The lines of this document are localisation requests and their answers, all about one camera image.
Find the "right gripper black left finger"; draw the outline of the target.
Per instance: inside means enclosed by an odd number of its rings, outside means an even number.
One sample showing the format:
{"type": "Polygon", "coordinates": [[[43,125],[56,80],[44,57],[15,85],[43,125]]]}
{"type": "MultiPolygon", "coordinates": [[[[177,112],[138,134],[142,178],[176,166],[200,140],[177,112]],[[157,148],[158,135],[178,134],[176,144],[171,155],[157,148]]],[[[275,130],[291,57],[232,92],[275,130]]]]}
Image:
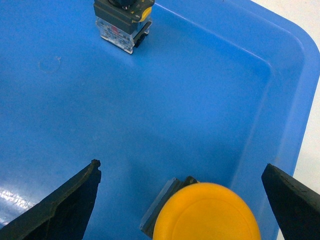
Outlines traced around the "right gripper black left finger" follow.
{"type": "Polygon", "coordinates": [[[91,163],[0,230],[2,240],[81,240],[101,182],[101,163],[91,163]]]}

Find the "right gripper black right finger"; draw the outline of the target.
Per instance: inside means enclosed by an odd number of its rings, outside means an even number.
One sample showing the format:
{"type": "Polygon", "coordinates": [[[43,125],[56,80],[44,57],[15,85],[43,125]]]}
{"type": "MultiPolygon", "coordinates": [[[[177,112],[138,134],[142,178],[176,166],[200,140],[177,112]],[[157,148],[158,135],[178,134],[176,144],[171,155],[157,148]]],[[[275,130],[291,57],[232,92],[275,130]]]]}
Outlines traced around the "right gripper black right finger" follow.
{"type": "Polygon", "coordinates": [[[284,239],[318,240],[320,195],[270,163],[261,180],[284,239]]]}

